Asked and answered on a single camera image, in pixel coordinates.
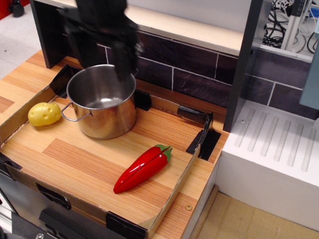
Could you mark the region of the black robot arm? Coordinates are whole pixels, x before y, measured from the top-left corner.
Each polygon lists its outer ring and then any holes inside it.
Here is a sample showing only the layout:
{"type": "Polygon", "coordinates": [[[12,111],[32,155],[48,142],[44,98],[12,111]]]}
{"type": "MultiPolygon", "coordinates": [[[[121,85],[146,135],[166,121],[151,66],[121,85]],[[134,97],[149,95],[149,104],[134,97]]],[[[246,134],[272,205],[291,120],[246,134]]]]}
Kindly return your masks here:
{"type": "Polygon", "coordinates": [[[143,45],[139,27],[125,15],[125,0],[78,0],[76,7],[64,8],[60,14],[76,58],[84,68],[102,63],[98,45],[112,49],[118,78],[126,79],[137,68],[143,45]]]}

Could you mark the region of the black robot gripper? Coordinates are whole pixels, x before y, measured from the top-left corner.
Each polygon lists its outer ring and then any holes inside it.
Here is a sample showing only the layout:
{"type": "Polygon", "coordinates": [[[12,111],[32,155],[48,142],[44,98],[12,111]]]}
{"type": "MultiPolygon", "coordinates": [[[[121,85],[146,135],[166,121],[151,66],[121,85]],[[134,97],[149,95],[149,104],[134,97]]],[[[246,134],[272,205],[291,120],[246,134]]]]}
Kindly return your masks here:
{"type": "Polygon", "coordinates": [[[104,7],[65,8],[65,30],[71,48],[81,65],[85,62],[85,47],[97,43],[112,48],[115,70],[119,80],[137,73],[136,54],[142,52],[138,25],[125,15],[125,8],[104,7]]]}

